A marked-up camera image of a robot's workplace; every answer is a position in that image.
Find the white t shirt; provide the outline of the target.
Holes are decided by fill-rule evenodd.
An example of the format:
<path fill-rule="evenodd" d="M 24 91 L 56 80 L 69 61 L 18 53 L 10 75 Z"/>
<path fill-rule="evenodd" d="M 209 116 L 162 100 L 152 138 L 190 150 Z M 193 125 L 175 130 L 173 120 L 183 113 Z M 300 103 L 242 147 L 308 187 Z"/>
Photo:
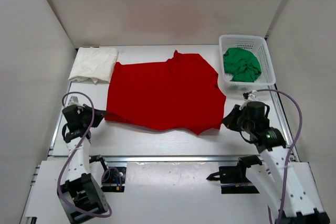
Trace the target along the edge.
<path fill-rule="evenodd" d="M 69 81 L 110 83 L 119 51 L 113 47 L 81 47 L 77 51 Z"/>

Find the red t shirt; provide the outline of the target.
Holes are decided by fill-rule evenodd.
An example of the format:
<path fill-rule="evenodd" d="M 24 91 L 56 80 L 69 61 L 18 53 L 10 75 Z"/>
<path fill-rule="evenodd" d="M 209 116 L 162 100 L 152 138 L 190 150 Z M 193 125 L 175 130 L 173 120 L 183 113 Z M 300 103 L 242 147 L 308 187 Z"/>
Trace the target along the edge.
<path fill-rule="evenodd" d="M 155 131 L 220 129 L 226 95 L 217 71 L 199 54 L 163 62 L 115 64 L 108 88 L 106 121 Z"/>

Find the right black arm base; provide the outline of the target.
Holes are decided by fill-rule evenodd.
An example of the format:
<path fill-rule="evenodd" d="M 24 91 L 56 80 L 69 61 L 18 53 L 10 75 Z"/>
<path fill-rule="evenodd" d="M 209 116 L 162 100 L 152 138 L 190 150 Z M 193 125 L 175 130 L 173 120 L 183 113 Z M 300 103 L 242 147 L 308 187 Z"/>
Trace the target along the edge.
<path fill-rule="evenodd" d="M 236 166 L 220 166 L 207 181 L 220 181 L 221 194 L 258 194 L 257 188 L 246 178 L 246 170 L 252 165 L 262 165 L 257 155 L 240 157 Z"/>

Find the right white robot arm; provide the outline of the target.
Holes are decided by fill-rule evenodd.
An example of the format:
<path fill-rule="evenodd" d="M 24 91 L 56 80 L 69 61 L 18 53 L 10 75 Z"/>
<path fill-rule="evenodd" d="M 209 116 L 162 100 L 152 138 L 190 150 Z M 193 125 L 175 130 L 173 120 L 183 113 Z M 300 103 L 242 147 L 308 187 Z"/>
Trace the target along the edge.
<path fill-rule="evenodd" d="M 241 157 L 238 168 L 264 197 L 276 223 L 330 223 L 330 218 L 313 197 L 317 193 L 307 163 L 292 162 L 282 133 L 269 125 L 270 107 L 249 101 L 235 105 L 223 118 L 227 129 L 249 135 L 258 155 Z"/>

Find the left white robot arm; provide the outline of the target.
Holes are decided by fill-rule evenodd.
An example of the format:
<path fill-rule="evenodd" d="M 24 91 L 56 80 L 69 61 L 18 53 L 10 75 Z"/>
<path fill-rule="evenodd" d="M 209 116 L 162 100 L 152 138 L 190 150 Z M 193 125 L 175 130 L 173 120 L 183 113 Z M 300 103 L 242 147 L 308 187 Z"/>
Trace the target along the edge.
<path fill-rule="evenodd" d="M 70 161 L 61 174 L 57 195 L 70 223 L 84 223 L 94 215 L 103 216 L 109 211 L 102 191 L 102 176 L 107 164 L 100 155 L 89 156 L 91 148 L 90 123 L 98 127 L 106 111 L 71 102 L 62 110 L 66 124 L 62 137 L 69 151 Z"/>

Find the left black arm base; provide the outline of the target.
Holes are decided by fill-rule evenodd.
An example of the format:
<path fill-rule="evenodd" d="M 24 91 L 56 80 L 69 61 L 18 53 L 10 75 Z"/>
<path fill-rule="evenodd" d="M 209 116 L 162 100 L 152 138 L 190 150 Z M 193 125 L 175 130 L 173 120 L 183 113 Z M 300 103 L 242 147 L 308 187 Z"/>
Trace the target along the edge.
<path fill-rule="evenodd" d="M 103 156 L 95 155 L 89 159 L 90 171 L 105 193 L 123 193 L 127 175 L 126 164 L 118 166 L 107 162 Z"/>

